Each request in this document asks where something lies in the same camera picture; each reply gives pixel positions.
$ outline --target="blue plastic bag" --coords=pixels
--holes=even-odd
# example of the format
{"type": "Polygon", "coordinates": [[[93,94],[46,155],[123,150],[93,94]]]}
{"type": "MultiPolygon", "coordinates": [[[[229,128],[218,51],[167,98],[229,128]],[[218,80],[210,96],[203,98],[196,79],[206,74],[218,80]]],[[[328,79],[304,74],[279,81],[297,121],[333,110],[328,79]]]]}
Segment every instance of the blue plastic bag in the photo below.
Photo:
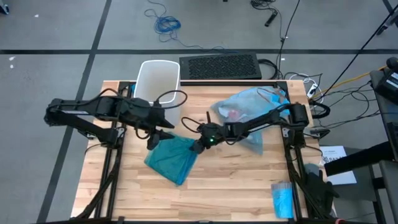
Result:
{"type": "MultiPolygon", "coordinates": [[[[270,86],[255,87],[217,102],[211,106],[211,109],[223,123],[245,122],[266,114],[282,104],[289,103],[285,96],[285,92],[280,89],[270,86]]],[[[287,115],[289,115],[288,110],[281,113],[281,116],[287,115]]],[[[251,133],[239,143],[262,155],[262,130],[251,133]]]]}
{"type": "Polygon", "coordinates": [[[277,218],[293,218],[292,183],[272,184],[272,199],[277,218]]]}
{"type": "Polygon", "coordinates": [[[177,185],[182,185],[188,177],[197,153],[189,150],[194,139],[174,135],[173,139],[161,140],[148,153],[145,164],[177,185]]]}

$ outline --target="white paper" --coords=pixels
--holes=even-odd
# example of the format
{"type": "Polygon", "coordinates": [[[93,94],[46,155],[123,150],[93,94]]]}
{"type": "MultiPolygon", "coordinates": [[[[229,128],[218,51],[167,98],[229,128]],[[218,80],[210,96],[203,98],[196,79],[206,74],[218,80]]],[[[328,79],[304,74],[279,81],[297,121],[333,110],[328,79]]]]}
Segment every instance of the white paper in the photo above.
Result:
{"type": "MultiPolygon", "coordinates": [[[[323,153],[321,161],[321,163],[323,164],[347,156],[343,146],[323,146],[320,149],[323,153]]],[[[356,184],[356,179],[353,171],[329,176],[328,181],[330,181],[333,185],[356,184]]]]}

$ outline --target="white bin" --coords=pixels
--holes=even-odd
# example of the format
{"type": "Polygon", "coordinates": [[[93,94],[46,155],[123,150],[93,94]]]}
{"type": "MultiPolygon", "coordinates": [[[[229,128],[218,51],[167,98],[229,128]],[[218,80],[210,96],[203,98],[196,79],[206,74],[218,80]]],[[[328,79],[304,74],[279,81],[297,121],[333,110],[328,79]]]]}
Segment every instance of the white bin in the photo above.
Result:
{"type": "MultiPolygon", "coordinates": [[[[153,101],[170,90],[179,90],[180,65],[166,60],[149,60],[141,64],[134,97],[141,98],[153,105],[153,101]]],[[[162,107],[177,105],[181,102],[181,93],[169,93],[160,99],[162,107]]],[[[165,118],[176,126],[180,121],[181,106],[165,110],[165,118]]]]}

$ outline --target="wooden tabletop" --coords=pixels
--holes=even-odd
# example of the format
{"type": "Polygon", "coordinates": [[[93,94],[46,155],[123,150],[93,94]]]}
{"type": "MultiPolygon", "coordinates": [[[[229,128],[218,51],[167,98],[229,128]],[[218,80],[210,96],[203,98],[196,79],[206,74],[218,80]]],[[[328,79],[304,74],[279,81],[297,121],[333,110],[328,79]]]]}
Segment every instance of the wooden tabletop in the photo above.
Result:
{"type": "MultiPolygon", "coordinates": [[[[286,82],[290,101],[307,107],[311,126],[312,118],[303,82],[286,82]]],[[[119,81],[104,81],[102,89],[117,90],[118,85],[119,81]]],[[[209,111],[211,120],[218,122],[210,106],[248,88],[250,86],[182,86],[182,90],[188,94],[188,101],[182,106],[181,116],[204,122],[206,111],[209,111]]],[[[111,126],[111,123],[98,120],[94,120],[94,123],[104,128],[111,126]]],[[[181,124],[172,132],[193,139],[199,137],[181,124]]],[[[309,146],[319,147],[312,138],[306,138],[306,142],[309,146]]],[[[98,144],[98,141],[89,141],[88,147],[94,144],[98,144]]],[[[126,220],[284,221],[276,218],[271,195],[271,184],[289,181],[280,127],[266,128],[263,131],[263,144],[262,156],[240,144],[212,147],[198,156],[185,183],[176,187],[144,164],[148,153],[146,140],[138,139],[133,128],[128,127],[113,219],[124,216],[126,220]]],[[[83,211],[98,190],[105,152],[99,146],[87,152],[72,217],[83,211]]],[[[304,163],[318,164],[321,159],[320,153],[310,148],[302,149],[302,156],[304,163]]],[[[306,217],[301,192],[299,196],[306,217]]],[[[109,190],[104,196],[103,211],[106,210],[108,197],[109,190]]]]}

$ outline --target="table leg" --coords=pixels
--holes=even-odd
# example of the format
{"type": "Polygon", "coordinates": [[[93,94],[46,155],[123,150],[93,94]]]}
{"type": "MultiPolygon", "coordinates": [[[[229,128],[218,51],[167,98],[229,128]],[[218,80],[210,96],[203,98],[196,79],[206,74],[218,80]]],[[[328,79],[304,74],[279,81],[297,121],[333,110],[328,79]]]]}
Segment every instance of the table leg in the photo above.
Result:
{"type": "Polygon", "coordinates": [[[390,143],[384,142],[370,147],[369,149],[328,162],[325,164],[325,170],[327,176],[330,176],[375,164],[381,160],[392,160],[393,158],[394,155],[390,143]]]}

